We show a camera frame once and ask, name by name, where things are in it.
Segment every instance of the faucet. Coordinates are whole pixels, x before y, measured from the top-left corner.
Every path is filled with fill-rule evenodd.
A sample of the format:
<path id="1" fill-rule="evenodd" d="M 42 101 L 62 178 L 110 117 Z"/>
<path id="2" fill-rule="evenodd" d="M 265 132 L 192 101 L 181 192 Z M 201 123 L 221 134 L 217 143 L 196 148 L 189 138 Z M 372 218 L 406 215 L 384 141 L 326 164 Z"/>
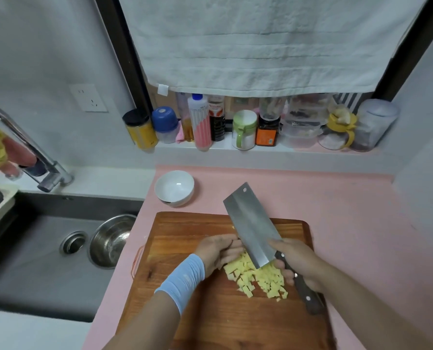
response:
<path id="1" fill-rule="evenodd" d="M 45 165 L 48 174 L 41 182 L 25 171 L 38 183 L 39 190 L 49 193 L 57 184 L 66 186 L 73 182 L 74 176 L 69 174 L 57 161 L 53 161 L 50 156 L 43 152 L 42 148 L 1 108 L 0 121 Z"/>

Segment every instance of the white bowl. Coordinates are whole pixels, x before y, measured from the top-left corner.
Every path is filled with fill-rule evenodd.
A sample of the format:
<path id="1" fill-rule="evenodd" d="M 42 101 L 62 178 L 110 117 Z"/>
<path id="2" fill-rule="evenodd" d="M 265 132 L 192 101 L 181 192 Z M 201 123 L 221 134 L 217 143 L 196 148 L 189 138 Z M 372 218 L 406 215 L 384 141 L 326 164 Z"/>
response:
<path id="1" fill-rule="evenodd" d="M 155 195 L 169 206 L 184 205 L 194 194 L 194 179 L 185 171 L 165 173 L 155 183 Z"/>

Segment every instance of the kitchen sink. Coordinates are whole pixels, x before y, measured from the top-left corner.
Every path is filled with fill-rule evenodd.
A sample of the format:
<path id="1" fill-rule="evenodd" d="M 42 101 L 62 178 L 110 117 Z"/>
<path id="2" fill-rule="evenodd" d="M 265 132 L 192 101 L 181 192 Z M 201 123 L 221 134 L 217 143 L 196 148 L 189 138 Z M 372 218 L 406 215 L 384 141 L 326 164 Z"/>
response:
<path id="1" fill-rule="evenodd" d="M 0 310 L 91 322 L 114 269 L 88 257 L 95 230 L 142 201 L 17 193 L 0 221 Z"/>

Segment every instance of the cleaver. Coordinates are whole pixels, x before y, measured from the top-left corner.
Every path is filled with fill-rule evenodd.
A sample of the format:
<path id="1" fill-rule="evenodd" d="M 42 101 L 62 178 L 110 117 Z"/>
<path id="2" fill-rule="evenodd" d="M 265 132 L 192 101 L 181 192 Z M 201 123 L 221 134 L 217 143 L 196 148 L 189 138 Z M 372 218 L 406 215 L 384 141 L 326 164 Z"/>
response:
<path id="1" fill-rule="evenodd" d="M 307 312 L 311 315 L 323 313 L 325 307 L 319 295 L 289 266 L 283 253 L 275 251 L 268 244 L 269 238 L 281 239 L 281 236 L 248 183 L 237 188 L 223 203 L 255 267 L 261 268 L 273 259 L 282 260 L 286 269 L 294 273 L 294 285 L 299 297 L 306 304 Z"/>

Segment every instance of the blue cap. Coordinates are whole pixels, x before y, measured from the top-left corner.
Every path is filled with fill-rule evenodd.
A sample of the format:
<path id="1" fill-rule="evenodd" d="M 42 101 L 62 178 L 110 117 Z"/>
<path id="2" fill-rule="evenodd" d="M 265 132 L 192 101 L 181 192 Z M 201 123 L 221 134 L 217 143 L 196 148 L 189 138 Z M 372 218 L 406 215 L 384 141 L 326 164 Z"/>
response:
<path id="1" fill-rule="evenodd" d="M 152 113 L 153 128 L 157 132 L 169 132 L 178 126 L 178 118 L 173 108 L 158 107 Z"/>

